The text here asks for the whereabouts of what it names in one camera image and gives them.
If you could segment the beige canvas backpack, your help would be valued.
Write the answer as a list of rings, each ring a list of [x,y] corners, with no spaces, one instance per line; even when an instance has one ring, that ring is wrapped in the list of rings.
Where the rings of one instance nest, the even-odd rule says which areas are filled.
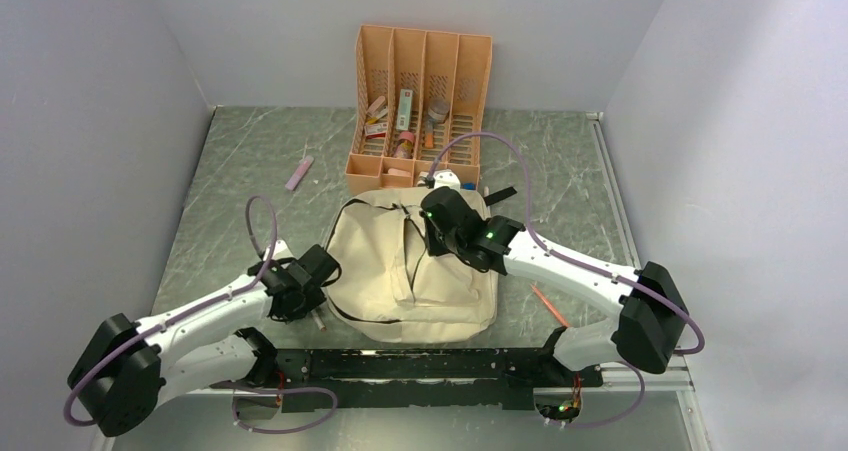
[[[423,187],[363,192],[340,208],[327,251],[341,276],[325,289],[347,325],[385,343],[466,341],[497,318],[498,275],[425,245]]]

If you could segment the orange pencil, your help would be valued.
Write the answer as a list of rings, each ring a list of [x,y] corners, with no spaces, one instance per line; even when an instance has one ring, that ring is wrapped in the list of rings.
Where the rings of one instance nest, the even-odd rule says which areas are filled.
[[[541,292],[541,290],[535,284],[531,285],[531,290],[561,326],[570,327],[570,323],[567,321],[567,319],[557,310],[554,304]]]

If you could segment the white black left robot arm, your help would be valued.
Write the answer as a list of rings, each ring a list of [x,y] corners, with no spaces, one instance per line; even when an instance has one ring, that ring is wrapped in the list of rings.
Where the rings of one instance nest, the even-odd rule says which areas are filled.
[[[67,378],[66,421],[116,437],[210,385],[283,386],[277,348],[260,324],[307,317],[341,275],[322,246],[295,257],[279,240],[245,274],[187,305],[136,321],[122,313],[105,319]]]

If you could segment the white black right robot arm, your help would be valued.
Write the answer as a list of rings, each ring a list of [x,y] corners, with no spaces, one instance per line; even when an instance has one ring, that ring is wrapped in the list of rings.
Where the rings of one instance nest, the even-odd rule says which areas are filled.
[[[591,258],[516,220],[485,218],[449,187],[427,193],[421,207],[430,255],[452,254],[476,271],[554,286],[603,314],[601,322],[553,333],[553,349],[539,360],[548,383],[562,385],[577,371],[617,361],[645,373],[666,371],[688,310],[664,266],[634,268]]]

